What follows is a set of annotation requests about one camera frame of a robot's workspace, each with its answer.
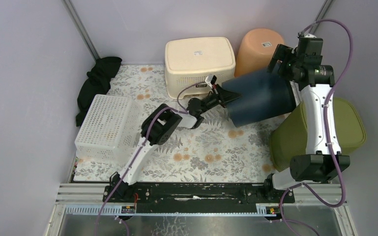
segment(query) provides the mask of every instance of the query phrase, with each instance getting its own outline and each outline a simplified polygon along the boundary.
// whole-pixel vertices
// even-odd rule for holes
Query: dark blue plastic bucket
[[[266,69],[228,80],[222,87],[242,94],[241,98],[227,104],[235,127],[277,117],[292,112],[296,107],[289,81],[275,72],[267,73]]]

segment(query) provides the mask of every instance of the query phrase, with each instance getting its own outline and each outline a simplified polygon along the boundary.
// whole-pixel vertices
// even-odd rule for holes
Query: olive green plastic bucket
[[[350,155],[364,144],[363,123],[349,102],[334,98],[334,121],[342,154]],[[305,104],[301,103],[270,136],[270,156],[276,170],[288,168],[292,157],[305,154],[307,132]]]

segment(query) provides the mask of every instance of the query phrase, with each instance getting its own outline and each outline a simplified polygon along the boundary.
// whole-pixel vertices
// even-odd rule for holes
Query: white label sticker
[[[265,48],[272,46],[272,44],[270,42],[264,42],[264,43],[261,43],[261,45],[263,45],[263,47],[265,47]]]

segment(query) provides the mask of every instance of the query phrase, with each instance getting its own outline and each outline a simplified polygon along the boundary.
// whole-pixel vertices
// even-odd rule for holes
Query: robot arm
[[[285,190],[302,181],[324,182],[332,180],[337,172],[330,155],[328,145],[336,153],[341,171],[345,170],[350,160],[341,155],[335,132],[333,98],[324,105],[332,86],[334,85],[333,68],[321,65],[322,39],[299,36],[296,49],[279,44],[268,66],[273,71],[276,62],[282,61],[278,74],[299,85],[299,90],[307,112],[308,140],[305,155],[292,157],[288,169],[274,174],[268,181],[274,189]],[[323,111],[327,107],[328,127],[324,125]],[[325,130],[330,130],[328,143]]]
[[[132,157],[135,158],[131,158],[126,164],[129,170],[123,180],[124,183],[131,185],[137,182],[137,178],[145,165],[147,157],[149,157],[159,145],[164,144],[177,127],[195,129],[199,127],[204,120],[201,114],[217,105],[225,107],[227,103],[241,97],[238,93],[224,90],[219,85],[216,85],[216,80],[215,75],[206,77],[205,82],[211,87],[212,91],[203,99],[192,98],[189,100],[187,112],[179,112],[168,107],[166,104],[161,104],[143,122],[137,149],[132,154]],[[151,122],[162,110],[164,111],[153,123],[150,133],[147,136]],[[126,169],[123,169],[119,173],[120,176],[123,176],[125,171]]]

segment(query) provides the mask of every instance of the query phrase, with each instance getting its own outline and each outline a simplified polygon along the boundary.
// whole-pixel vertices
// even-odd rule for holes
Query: black cloth
[[[86,75],[89,77],[77,97],[79,114],[76,116],[76,126],[81,126],[88,113],[89,107],[97,94],[106,94],[111,85],[111,78],[120,70],[122,59],[118,57],[106,57],[96,60],[95,66]]]

